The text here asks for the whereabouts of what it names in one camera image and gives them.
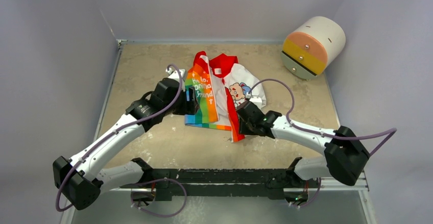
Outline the rainbow red white kids jacket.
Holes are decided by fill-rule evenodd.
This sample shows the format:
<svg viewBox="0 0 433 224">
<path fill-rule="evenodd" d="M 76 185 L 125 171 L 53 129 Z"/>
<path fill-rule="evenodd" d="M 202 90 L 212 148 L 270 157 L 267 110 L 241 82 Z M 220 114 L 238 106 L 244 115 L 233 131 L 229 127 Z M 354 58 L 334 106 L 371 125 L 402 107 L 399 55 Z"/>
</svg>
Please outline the rainbow red white kids jacket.
<svg viewBox="0 0 433 224">
<path fill-rule="evenodd" d="M 232 142 L 245 138 L 238 132 L 236 109 L 246 101 L 246 92 L 252 92 L 257 107 L 267 104 L 259 79 L 239 64 L 236 56 L 220 54 L 209 59 L 205 51 L 196 53 L 185 86 L 195 88 L 200 106 L 195 115 L 185 116 L 185 125 L 230 131 Z"/>
</svg>

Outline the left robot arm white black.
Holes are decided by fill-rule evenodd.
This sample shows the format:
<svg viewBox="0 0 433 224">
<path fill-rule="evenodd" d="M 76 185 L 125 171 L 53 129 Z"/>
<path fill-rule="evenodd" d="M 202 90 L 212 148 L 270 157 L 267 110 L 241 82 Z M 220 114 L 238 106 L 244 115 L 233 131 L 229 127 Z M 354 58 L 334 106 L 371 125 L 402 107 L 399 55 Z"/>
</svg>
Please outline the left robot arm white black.
<svg viewBox="0 0 433 224">
<path fill-rule="evenodd" d="M 196 91 L 177 79 L 164 78 L 125 110 L 120 119 L 81 152 L 53 162 L 56 199 L 65 196 L 70 207 L 89 207 L 108 188 L 104 166 L 126 145 L 162 122 L 167 114 L 194 115 L 199 108 Z"/>
</svg>

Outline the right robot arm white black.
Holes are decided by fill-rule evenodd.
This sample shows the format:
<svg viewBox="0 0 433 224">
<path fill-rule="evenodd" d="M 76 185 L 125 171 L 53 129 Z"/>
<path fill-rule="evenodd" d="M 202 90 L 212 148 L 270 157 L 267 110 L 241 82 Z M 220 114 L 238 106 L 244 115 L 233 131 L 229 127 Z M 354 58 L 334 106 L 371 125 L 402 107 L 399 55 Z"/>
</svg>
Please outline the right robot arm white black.
<svg viewBox="0 0 433 224">
<path fill-rule="evenodd" d="M 279 112 L 263 113 L 250 101 L 238 106 L 236 112 L 241 134 L 287 140 L 320 153 L 319 157 L 301 158 L 291 164 L 286 179 L 294 187 L 306 180 L 326 177 L 353 186 L 370 158 L 348 127 L 332 130 L 309 126 L 288 120 Z"/>
</svg>

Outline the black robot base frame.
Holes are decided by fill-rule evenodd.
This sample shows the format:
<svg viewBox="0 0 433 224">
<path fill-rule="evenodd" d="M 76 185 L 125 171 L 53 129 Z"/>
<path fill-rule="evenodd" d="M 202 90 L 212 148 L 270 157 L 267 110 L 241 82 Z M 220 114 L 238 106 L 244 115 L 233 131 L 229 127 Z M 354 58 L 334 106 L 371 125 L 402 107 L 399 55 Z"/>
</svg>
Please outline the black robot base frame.
<svg viewBox="0 0 433 224">
<path fill-rule="evenodd" d="M 308 190 L 318 180 L 302 180 L 289 168 L 265 169 L 176 169 L 152 168 L 141 158 L 134 158 L 141 172 L 134 189 L 151 188 L 156 201 L 171 201 L 174 196 L 267 197 L 296 204 L 308 200 Z"/>
</svg>

